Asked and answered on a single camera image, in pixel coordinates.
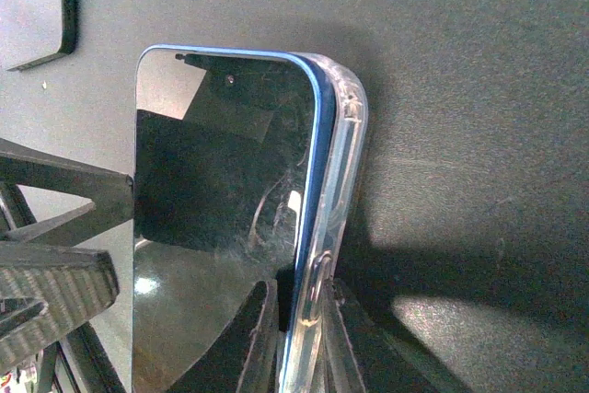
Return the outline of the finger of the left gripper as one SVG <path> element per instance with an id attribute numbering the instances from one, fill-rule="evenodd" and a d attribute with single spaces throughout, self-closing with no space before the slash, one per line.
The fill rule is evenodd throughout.
<path id="1" fill-rule="evenodd" d="M 23 361 L 112 306 L 120 292 L 106 250 L 1 245 L 1 359 Z"/>
<path id="2" fill-rule="evenodd" d="M 105 168 L 1 141 L 1 180 L 88 198 L 89 203 L 19 227 L 3 240 L 76 246 L 133 218 L 133 180 Z"/>

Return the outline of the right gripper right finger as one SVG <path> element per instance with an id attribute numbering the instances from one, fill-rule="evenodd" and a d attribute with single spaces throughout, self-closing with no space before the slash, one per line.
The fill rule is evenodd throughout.
<path id="1" fill-rule="evenodd" d="M 418 340 L 380 328 L 340 279 L 322 294 L 326 392 L 469 392 Z"/>

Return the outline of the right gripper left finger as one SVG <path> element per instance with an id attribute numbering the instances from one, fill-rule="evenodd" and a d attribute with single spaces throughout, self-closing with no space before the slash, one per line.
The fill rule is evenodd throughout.
<path id="1" fill-rule="evenodd" d="M 257 282 L 206 353 L 169 392 L 266 392 L 279 337 L 277 283 Z"/>

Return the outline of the blue smartphone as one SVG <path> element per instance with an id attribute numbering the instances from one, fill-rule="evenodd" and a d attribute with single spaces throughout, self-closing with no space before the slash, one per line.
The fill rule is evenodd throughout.
<path id="1" fill-rule="evenodd" d="M 155 45 L 136 72 L 133 390 L 169 392 L 259 281 L 289 318 L 326 77 L 302 54 Z"/>

